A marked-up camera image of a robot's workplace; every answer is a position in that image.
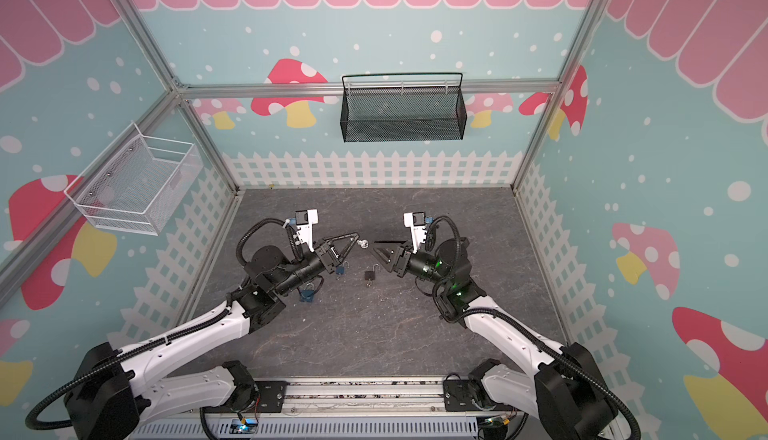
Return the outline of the black padlock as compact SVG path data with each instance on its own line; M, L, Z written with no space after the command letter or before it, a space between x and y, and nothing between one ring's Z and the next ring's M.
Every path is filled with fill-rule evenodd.
M367 267L364 271L364 282L367 288L371 288L376 280L377 272L381 269L379 264Z

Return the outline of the blue padlock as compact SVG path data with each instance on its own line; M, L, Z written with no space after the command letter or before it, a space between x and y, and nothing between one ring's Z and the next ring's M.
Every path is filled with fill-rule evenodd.
M309 283L298 289L300 295L300 301L303 303L312 303L316 294L315 285Z

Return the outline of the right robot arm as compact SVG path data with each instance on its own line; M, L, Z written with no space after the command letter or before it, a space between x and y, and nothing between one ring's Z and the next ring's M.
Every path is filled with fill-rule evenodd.
M408 241L374 242L369 251L399 277L431 283L443 319L483 337L514 364L488 360L470 375L484 408L516 407L537 418L553 439L599 439L619 414L590 352L551 340L505 312L471 277L468 241L447 240L435 252Z

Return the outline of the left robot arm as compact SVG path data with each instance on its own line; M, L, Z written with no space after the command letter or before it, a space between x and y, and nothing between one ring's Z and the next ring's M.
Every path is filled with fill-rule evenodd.
M261 395L238 361L178 376L176 370L218 346L269 324L285 308L284 297L334 272L359 236L349 233L308 245L293 234L297 257L267 245L245 258L243 236L235 255L246 277L223 302L166 333L121 348L102 343L90 349L61 397L79 439L124 439L137 427L186 410L224 406L252 409Z

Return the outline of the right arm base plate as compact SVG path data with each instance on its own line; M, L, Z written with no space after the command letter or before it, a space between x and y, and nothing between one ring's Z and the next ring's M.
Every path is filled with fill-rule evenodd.
M448 376L442 382L447 412L513 412L517 408L493 401L476 381Z

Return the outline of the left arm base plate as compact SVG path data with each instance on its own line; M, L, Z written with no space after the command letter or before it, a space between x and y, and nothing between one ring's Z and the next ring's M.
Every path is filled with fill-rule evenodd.
M278 380L257 380L252 385L238 385L215 406L205 407L207 413L266 414L281 413L286 400L288 383Z

